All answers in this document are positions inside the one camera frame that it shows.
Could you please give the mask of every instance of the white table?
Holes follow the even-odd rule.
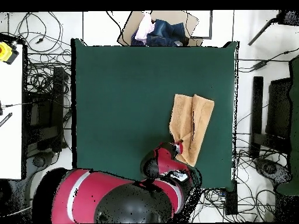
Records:
[[[0,62],[0,101],[3,105],[22,103],[22,45],[11,65]],[[12,117],[0,127],[0,179],[21,179],[22,167],[22,105],[8,107],[0,116]]]

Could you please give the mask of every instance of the blue cloth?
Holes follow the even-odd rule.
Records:
[[[133,33],[133,35],[131,37],[131,46],[145,46],[142,41],[135,39],[137,31],[138,31],[138,29],[135,31],[135,33]]]
[[[184,43],[185,28],[183,23],[170,25],[164,20],[156,20],[155,29],[147,35],[147,46],[177,46],[176,41]]]

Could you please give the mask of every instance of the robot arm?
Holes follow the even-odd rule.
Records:
[[[189,169],[174,160],[178,147],[179,144],[162,143],[154,150],[155,156],[147,156],[156,159],[153,167],[158,166],[158,176],[144,181],[84,169],[48,172],[33,198],[33,222],[167,222],[181,211],[191,189]],[[186,178],[181,180],[171,174],[174,170]]]

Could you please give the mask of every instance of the white floor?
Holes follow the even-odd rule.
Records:
[[[193,15],[197,16],[202,23],[199,23],[199,28],[197,32],[207,33],[208,21],[206,13],[191,11]],[[248,46],[250,40],[255,36],[255,34],[265,25],[265,23],[276,16],[277,10],[214,10],[213,11],[213,29],[212,29],[212,39],[204,40],[202,46],[214,46],[222,47],[228,41],[240,41],[239,48],[239,67],[250,68],[252,65],[256,64],[257,60],[267,60],[280,54],[284,51],[295,50],[299,47],[299,27],[291,26],[280,26],[274,24],[270,26],[256,41],[252,46]],[[47,36],[57,39],[59,36],[59,24],[55,19],[47,12],[34,13],[37,15],[47,27]],[[54,12],[57,19],[61,22],[63,26],[63,42],[62,48],[59,48],[55,53],[59,54],[63,49],[70,49],[70,39],[79,38],[83,39],[87,45],[101,45],[101,46],[119,46],[117,43],[117,38],[119,36],[119,28],[115,23],[108,17],[105,12]],[[128,18],[130,12],[113,12],[114,19],[119,23],[121,27],[124,26],[126,19]],[[9,14],[9,26],[7,14],[0,13],[0,32],[10,32],[15,33],[18,23],[24,18],[25,13],[10,13]],[[30,32],[36,32],[44,34],[45,28],[41,21],[37,17],[31,16],[28,18],[28,27]],[[26,23],[20,29],[21,32],[26,32]],[[35,34],[30,34],[27,41],[32,39]],[[53,40],[48,38],[40,44],[36,44],[37,40],[30,42],[31,48],[34,50],[42,51],[51,48],[54,43]],[[28,50],[29,53],[36,53],[36,51]],[[250,73],[239,73],[239,91],[238,91],[238,116],[237,120],[240,120],[247,114],[251,112],[251,97],[252,97],[252,81],[254,76],[264,77],[264,99],[263,104],[266,105],[268,102],[268,87],[270,82],[275,79],[286,78],[290,76],[288,69],[288,62],[296,55],[299,51],[292,52],[286,55],[281,55],[275,59],[273,62],[269,62],[265,67],[258,71]],[[266,113],[267,108],[263,109],[263,131],[265,131],[266,125]],[[237,129],[238,133],[250,133],[250,117],[244,119],[240,122]],[[65,139],[71,146],[71,131],[65,130]],[[249,141],[249,135],[238,135],[240,140],[237,140],[238,147],[248,147],[246,142]],[[72,156],[69,149],[64,149],[61,152],[58,162],[53,165],[53,167],[66,167],[71,168]],[[35,183],[37,183],[46,171],[41,172],[34,178]],[[262,189],[272,190],[271,183],[268,179],[263,178],[258,175],[255,169],[248,167],[246,171],[244,169],[239,170],[239,177],[246,182],[246,184],[251,188],[252,194],[255,197],[257,192]],[[249,189],[245,184],[238,185],[238,195],[239,199],[248,197],[250,195]],[[246,199],[246,201],[240,201],[239,210],[251,209],[253,204],[252,199]],[[264,204],[268,203],[270,205],[274,204],[274,196],[271,193],[263,192],[259,196]],[[199,205],[195,211],[194,222],[222,222],[222,216],[219,212],[209,205]],[[248,220],[253,221],[255,215],[242,214],[242,216]]]

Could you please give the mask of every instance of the tripod leg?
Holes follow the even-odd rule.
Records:
[[[278,22],[278,20],[277,20],[277,18],[273,18],[273,19],[271,19],[271,20],[269,20],[265,25],[264,25],[264,27],[260,30],[260,32],[258,32],[258,34],[249,42],[249,46],[251,46],[257,39],[258,39],[258,37],[259,36],[261,36],[262,35],[262,33],[268,28],[268,27],[270,27],[272,24],[274,24],[274,23],[277,23]]]

